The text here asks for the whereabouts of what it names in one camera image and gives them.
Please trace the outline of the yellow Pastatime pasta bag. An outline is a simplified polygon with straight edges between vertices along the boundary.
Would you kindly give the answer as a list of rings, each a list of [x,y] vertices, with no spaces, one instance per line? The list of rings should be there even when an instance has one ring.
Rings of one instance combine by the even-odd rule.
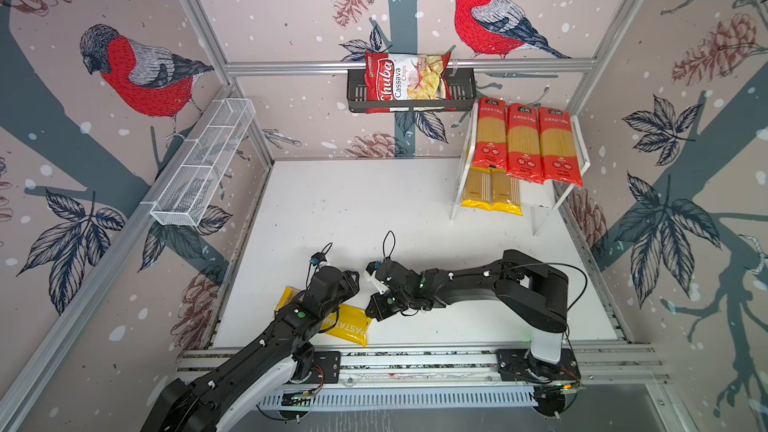
[[[341,304],[327,316],[321,325],[321,332],[366,347],[368,328],[372,323],[365,312],[357,307]]]

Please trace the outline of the yellow pasta bag top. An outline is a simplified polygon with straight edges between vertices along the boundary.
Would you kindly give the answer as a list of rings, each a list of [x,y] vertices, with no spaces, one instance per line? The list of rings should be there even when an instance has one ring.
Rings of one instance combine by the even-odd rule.
[[[461,206],[491,210],[491,173],[489,169],[471,167],[467,174]]]

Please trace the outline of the red spaghetti bag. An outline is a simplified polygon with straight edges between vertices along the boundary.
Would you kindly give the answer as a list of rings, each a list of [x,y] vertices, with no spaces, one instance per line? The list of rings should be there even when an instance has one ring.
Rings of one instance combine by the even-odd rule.
[[[480,98],[473,166],[506,170],[507,106],[503,100]]]
[[[507,174],[531,183],[544,182],[538,110],[522,104],[507,108]]]
[[[538,116],[543,178],[582,187],[570,113],[540,107]]]

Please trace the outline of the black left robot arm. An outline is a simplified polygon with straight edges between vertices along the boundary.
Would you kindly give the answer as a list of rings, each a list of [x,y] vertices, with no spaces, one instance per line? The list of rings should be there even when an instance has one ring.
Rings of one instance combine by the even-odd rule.
[[[291,379],[307,376],[323,321],[360,290],[359,274],[323,266],[308,287],[277,310],[251,343],[211,372],[176,379],[156,399],[144,431],[229,431],[258,402]]]

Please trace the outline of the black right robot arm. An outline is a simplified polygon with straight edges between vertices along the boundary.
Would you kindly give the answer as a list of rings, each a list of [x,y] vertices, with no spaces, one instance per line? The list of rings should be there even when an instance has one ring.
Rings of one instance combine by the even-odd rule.
[[[383,321],[407,310],[431,311],[465,301],[497,300],[532,327],[529,355],[556,365],[567,330],[569,278],[515,249],[486,265],[415,272],[387,257],[366,268],[377,287],[366,316]]]

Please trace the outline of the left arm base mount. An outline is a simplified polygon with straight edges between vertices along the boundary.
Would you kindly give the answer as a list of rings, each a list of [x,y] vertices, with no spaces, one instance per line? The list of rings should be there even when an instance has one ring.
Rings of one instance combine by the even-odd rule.
[[[341,369],[341,354],[333,351],[314,351],[299,357],[289,355],[282,359],[262,379],[280,387],[315,387],[337,384]]]

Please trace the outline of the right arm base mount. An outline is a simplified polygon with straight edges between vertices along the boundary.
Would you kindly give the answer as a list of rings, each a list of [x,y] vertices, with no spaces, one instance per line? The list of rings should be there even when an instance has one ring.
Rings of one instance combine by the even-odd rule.
[[[581,381],[578,362],[571,348],[561,349],[557,363],[536,359],[527,349],[499,349],[495,357],[497,371],[503,382],[548,385]]]

